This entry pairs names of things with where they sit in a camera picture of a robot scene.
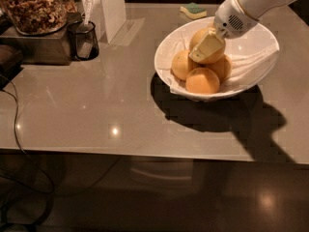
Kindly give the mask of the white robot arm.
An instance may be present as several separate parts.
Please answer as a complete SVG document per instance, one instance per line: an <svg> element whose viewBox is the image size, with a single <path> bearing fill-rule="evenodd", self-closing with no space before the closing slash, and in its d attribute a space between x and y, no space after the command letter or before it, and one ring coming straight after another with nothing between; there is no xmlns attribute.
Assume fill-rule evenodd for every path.
<svg viewBox="0 0 309 232"><path fill-rule="evenodd" d="M255 27L267 11L296 0L225 0L217 9L210 31L190 51L196 63L209 64L223 56L226 39L243 36Z"/></svg>

